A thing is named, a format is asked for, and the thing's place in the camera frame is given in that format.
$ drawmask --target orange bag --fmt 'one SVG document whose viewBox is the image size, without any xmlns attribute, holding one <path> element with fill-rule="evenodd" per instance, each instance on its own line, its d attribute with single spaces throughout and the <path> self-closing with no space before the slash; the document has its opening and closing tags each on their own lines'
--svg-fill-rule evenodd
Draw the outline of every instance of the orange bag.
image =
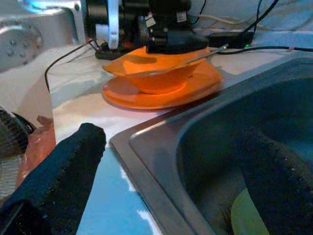
<svg viewBox="0 0 313 235">
<path fill-rule="evenodd" d="M 19 167 L 17 187 L 52 152 L 56 145 L 53 120 L 38 116 L 37 121 L 43 126 L 28 136 L 28 146 Z"/>
</svg>

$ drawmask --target sink basin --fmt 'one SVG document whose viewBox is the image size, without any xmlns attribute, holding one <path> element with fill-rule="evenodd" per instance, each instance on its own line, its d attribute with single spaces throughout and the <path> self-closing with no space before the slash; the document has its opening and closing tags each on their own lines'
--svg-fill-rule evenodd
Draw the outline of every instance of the sink basin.
<svg viewBox="0 0 313 235">
<path fill-rule="evenodd" d="M 164 234 L 231 233 L 246 188 L 236 141 L 257 127 L 313 167 L 313 60 L 295 59 L 111 139 Z"/>
</svg>

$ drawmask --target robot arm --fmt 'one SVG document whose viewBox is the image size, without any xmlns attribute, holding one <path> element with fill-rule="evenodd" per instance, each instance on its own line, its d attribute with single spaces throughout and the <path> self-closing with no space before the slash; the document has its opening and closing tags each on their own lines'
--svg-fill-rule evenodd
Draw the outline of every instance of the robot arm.
<svg viewBox="0 0 313 235">
<path fill-rule="evenodd" d="M 205 48 L 187 23 L 189 0 L 19 0 L 32 14 L 0 18 L 0 72 L 25 65 L 52 47 L 103 39 L 148 53 Z"/>
</svg>

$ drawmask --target kitchen counter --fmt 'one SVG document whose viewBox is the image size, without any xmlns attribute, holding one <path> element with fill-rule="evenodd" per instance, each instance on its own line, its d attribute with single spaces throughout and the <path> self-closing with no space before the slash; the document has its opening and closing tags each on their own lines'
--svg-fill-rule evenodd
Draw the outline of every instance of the kitchen counter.
<svg viewBox="0 0 313 235">
<path fill-rule="evenodd" d="M 220 71 L 224 89 L 298 57 L 312 55 L 271 50 L 214 55 L 208 61 Z M 109 61 L 97 60 L 91 51 L 51 68 L 48 78 L 57 142 L 78 130 L 83 122 L 102 127 L 109 142 L 115 134 L 171 110 L 136 111 L 107 103 L 101 94 L 103 84 L 113 77 L 101 68 L 107 63 Z M 161 234 L 110 144 L 99 164 L 77 234 Z"/>
</svg>

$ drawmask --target wall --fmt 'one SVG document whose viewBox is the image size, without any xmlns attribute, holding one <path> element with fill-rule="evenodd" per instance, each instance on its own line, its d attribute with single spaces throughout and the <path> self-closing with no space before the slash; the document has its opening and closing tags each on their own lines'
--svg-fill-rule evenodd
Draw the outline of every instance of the wall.
<svg viewBox="0 0 313 235">
<path fill-rule="evenodd" d="M 207 0 L 203 14 L 216 17 L 231 17 L 245 20 L 247 24 L 231 25 L 215 20 L 200 18 L 194 25 L 197 32 L 210 34 L 215 31 L 243 30 L 255 21 L 259 0 Z M 271 5 L 273 0 L 263 0 L 261 14 Z M 198 15 L 204 0 L 192 0 L 189 13 Z M 267 37 L 262 33 L 269 31 L 258 28 L 255 42 L 262 46 L 295 46 L 312 47 L 313 42 L 313 1 L 312 0 L 280 0 L 274 9 L 259 23 L 272 28 Z"/>
</svg>

